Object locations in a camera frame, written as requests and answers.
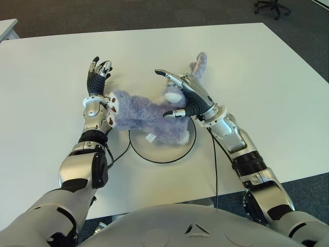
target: black cable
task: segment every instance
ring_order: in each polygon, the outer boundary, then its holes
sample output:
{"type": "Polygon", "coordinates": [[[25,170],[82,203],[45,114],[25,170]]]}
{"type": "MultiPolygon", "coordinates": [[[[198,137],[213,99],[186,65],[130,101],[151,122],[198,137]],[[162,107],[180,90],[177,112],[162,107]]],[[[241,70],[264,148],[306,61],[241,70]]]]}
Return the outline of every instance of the black cable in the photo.
{"type": "Polygon", "coordinates": [[[210,128],[207,128],[207,130],[210,133],[210,136],[211,136],[211,139],[212,139],[212,144],[213,144],[213,147],[214,147],[215,173],[216,173],[216,209],[218,209],[218,176],[217,176],[217,157],[216,157],[215,137],[211,133],[210,128]]]}
{"type": "Polygon", "coordinates": [[[112,167],[112,165],[114,164],[114,158],[113,158],[113,155],[112,155],[111,151],[108,148],[107,143],[105,143],[105,148],[107,149],[107,152],[108,152],[109,156],[111,157],[111,164],[109,164],[107,166],[107,169],[109,170],[112,167]]]}
{"type": "Polygon", "coordinates": [[[214,137],[214,135],[213,135],[212,132],[211,132],[211,129],[210,129],[210,128],[207,128],[207,130],[208,130],[209,134],[211,135],[212,139],[214,139],[214,140],[217,142],[218,146],[220,146],[220,148],[223,150],[223,152],[225,153],[226,157],[227,157],[228,160],[231,162],[231,164],[234,165],[234,162],[233,162],[233,160],[231,159],[230,155],[229,155],[229,154],[226,152],[226,150],[223,148],[222,144],[220,144],[220,143],[217,141],[217,139],[214,137]]]}
{"type": "Polygon", "coordinates": [[[120,156],[117,157],[116,159],[113,158],[113,155],[112,155],[111,151],[109,150],[107,143],[105,144],[105,147],[106,147],[106,149],[107,149],[107,152],[108,152],[108,154],[109,154],[109,156],[111,157],[111,160],[112,160],[111,164],[109,164],[109,165],[107,166],[107,169],[108,169],[108,170],[112,167],[112,165],[115,163],[115,161],[117,161],[118,159],[120,159],[120,158],[121,158],[121,157],[122,157],[122,156],[128,151],[128,149],[129,149],[129,147],[130,147],[130,144],[131,144],[131,142],[130,142],[130,140],[129,140],[128,147],[127,147],[127,148],[125,149],[125,151],[124,151],[122,154],[120,154],[120,156]]]}
{"type": "Polygon", "coordinates": [[[120,159],[127,151],[128,151],[128,148],[130,147],[130,144],[131,144],[131,142],[129,142],[129,144],[128,144],[128,147],[125,149],[125,151],[119,156],[119,157],[117,157],[114,161],[113,161],[113,163],[115,162],[115,161],[117,161],[118,159],[120,159]]]}

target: black joint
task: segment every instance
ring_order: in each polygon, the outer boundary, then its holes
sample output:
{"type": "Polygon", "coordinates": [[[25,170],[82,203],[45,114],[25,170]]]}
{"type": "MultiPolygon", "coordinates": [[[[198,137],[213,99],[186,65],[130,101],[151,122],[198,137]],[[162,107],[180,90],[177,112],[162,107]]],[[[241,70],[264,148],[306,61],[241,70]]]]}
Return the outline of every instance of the black joint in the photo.
{"type": "Polygon", "coordinates": [[[83,150],[76,150],[70,153],[69,156],[80,155],[80,154],[87,154],[87,153],[104,153],[105,151],[102,149],[100,145],[96,145],[94,149],[83,149],[83,150]]]}
{"type": "Polygon", "coordinates": [[[104,153],[95,153],[92,163],[93,188],[102,188],[108,182],[107,161],[104,153]]]}
{"type": "Polygon", "coordinates": [[[88,130],[83,132],[79,139],[80,143],[85,141],[97,142],[105,146],[105,143],[107,143],[107,135],[99,130],[88,130]]]}
{"type": "Polygon", "coordinates": [[[87,179],[70,179],[63,182],[60,189],[68,190],[74,193],[79,189],[85,188],[87,183],[87,179]]]}
{"type": "Polygon", "coordinates": [[[296,231],[298,231],[298,230],[299,230],[300,228],[302,228],[303,226],[306,226],[306,224],[305,224],[305,223],[301,223],[301,224],[295,226],[295,228],[292,229],[291,232],[289,233],[289,238],[292,238],[293,235],[296,233],[296,231]]]}
{"type": "Polygon", "coordinates": [[[242,177],[265,170],[267,166],[260,154],[257,151],[253,151],[233,159],[232,168],[237,172],[238,176],[242,177]]]}
{"type": "Polygon", "coordinates": [[[292,211],[293,210],[291,209],[290,206],[286,204],[281,204],[271,208],[269,211],[267,211],[267,213],[272,220],[280,220],[282,216],[292,211]]]}

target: stuffed animal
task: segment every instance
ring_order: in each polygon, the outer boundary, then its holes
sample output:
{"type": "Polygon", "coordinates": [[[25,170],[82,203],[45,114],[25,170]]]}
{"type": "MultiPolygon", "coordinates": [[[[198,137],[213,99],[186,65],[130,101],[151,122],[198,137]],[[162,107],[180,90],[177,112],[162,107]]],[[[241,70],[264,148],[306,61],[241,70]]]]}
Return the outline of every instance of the stuffed animal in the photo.
{"type": "MultiPolygon", "coordinates": [[[[197,61],[190,64],[191,73],[200,79],[205,71],[207,56],[201,52],[197,61]]],[[[165,100],[154,103],[142,96],[131,96],[126,91],[114,90],[108,96],[107,122],[112,128],[122,130],[142,130],[151,142],[155,138],[167,144],[184,145],[189,141],[187,130],[189,118],[168,119],[163,113],[182,108],[186,98],[172,82],[167,82],[164,91],[165,100]]]]}

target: plush paw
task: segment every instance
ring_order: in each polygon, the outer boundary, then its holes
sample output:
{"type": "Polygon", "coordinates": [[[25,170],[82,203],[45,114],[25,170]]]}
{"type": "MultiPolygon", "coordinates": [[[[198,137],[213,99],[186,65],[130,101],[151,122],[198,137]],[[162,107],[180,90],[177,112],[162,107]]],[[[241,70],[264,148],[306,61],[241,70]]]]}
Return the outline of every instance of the plush paw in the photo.
{"type": "Polygon", "coordinates": [[[181,95],[177,93],[166,93],[164,98],[170,103],[178,103],[181,100],[181,95]]]}
{"type": "Polygon", "coordinates": [[[177,144],[185,145],[189,142],[189,139],[190,139],[190,132],[187,130],[183,138],[177,144]]]}
{"type": "Polygon", "coordinates": [[[114,115],[117,115],[119,113],[119,100],[113,92],[110,92],[110,94],[108,95],[107,105],[112,110],[114,115]]]}
{"type": "Polygon", "coordinates": [[[115,115],[114,115],[114,112],[112,112],[112,110],[110,110],[108,113],[107,113],[107,116],[106,116],[106,121],[108,122],[108,124],[114,128],[117,123],[115,121],[115,115]]]}

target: office chair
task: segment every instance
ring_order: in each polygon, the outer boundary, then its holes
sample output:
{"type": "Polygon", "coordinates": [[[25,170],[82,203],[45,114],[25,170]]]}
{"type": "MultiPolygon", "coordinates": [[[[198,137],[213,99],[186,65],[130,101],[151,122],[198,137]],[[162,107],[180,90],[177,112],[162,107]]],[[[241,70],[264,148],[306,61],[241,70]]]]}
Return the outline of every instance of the office chair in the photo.
{"type": "Polygon", "coordinates": [[[278,13],[278,16],[275,17],[275,20],[280,19],[280,8],[286,10],[287,12],[285,13],[286,16],[290,15],[291,10],[282,6],[281,4],[278,4],[278,0],[272,0],[272,1],[258,1],[257,3],[255,3],[255,6],[258,7],[257,10],[255,11],[255,14],[258,14],[260,9],[264,9],[264,8],[269,8],[271,7],[271,10],[276,10],[276,12],[278,13]],[[258,7],[258,4],[265,4],[262,7],[258,7]]]}

